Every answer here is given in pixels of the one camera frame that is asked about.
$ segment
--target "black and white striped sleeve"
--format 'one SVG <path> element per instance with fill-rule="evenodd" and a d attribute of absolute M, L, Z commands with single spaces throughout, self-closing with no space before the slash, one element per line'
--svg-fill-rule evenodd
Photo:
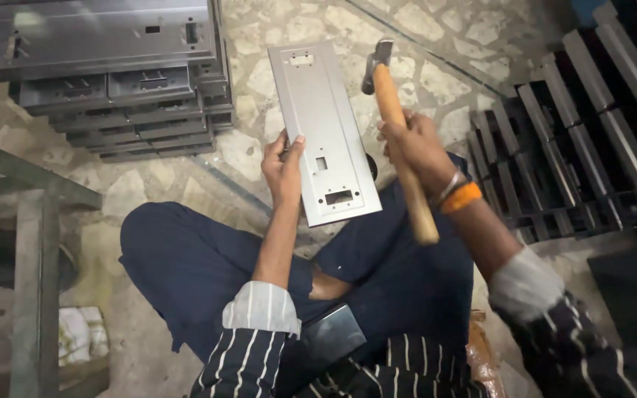
<path fill-rule="evenodd" d="M 248 282 L 225 307 L 223 327 L 191 398 L 272 397 L 285 341 L 301 330 L 289 293 Z"/>
<path fill-rule="evenodd" d="M 637 350 L 606 341 L 563 285 L 527 248 L 489 284 L 528 373 L 545 397 L 637 398 Z"/>

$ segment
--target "hammer head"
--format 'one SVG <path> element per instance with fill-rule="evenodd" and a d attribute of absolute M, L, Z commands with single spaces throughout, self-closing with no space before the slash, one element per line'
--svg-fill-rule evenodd
<path fill-rule="evenodd" d="M 372 80 L 372 73 L 379 64 L 390 66 L 390 56 L 392 55 L 392 43 L 390 39 L 382 39 L 375 45 L 375 52 L 367 56 L 367 64 L 365 65 L 365 76 L 360 88 L 367 95 L 375 94 L 375 85 Z"/>

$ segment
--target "striped shirt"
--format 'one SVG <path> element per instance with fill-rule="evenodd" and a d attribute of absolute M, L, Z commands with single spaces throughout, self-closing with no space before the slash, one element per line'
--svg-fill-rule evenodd
<path fill-rule="evenodd" d="M 584 303 L 532 251 L 524 249 L 493 276 L 491 305 L 512 331 L 527 371 L 545 397 L 637 398 L 637 350 L 601 336 Z M 300 332 L 286 290 L 246 284 L 223 313 L 226 328 L 193 385 L 191 398 L 270 398 L 285 341 Z M 421 336 L 386 341 L 384 362 L 335 363 L 296 398 L 476 398 L 463 347 Z"/>

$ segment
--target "wooden hammer handle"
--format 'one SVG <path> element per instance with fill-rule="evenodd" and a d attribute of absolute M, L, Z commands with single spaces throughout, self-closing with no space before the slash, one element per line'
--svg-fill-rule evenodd
<path fill-rule="evenodd" d="M 380 116 L 385 122 L 394 122 L 407 127 L 402 105 L 397 96 L 397 87 L 390 76 L 390 69 L 384 64 L 379 64 L 372 75 L 375 84 L 375 97 L 380 108 Z M 421 245 L 435 244 L 439 241 L 439 232 L 434 224 L 432 211 L 429 209 L 427 197 L 422 189 L 417 175 L 407 164 L 402 151 L 390 137 L 386 137 L 390 148 L 390 159 L 397 170 L 397 178 L 400 180 L 405 195 L 407 212 L 412 222 L 414 238 Z"/>

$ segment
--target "navy blue pants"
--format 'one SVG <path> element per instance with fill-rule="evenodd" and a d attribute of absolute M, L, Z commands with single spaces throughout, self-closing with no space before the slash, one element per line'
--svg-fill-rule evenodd
<path fill-rule="evenodd" d="M 401 186 L 385 188 L 380 200 L 382 212 L 348 222 L 313 261 L 294 257 L 288 290 L 299 319 L 311 321 L 348 303 L 369 345 L 411 333 L 464 347 L 473 260 L 462 240 L 436 213 L 441 240 L 420 247 Z M 261 241 L 178 203 L 147 203 L 122 225 L 119 261 L 166 321 L 172 349 L 186 343 L 205 363 L 222 331 L 222 310 L 250 280 Z M 309 300 L 314 261 L 355 287 L 340 300 Z"/>

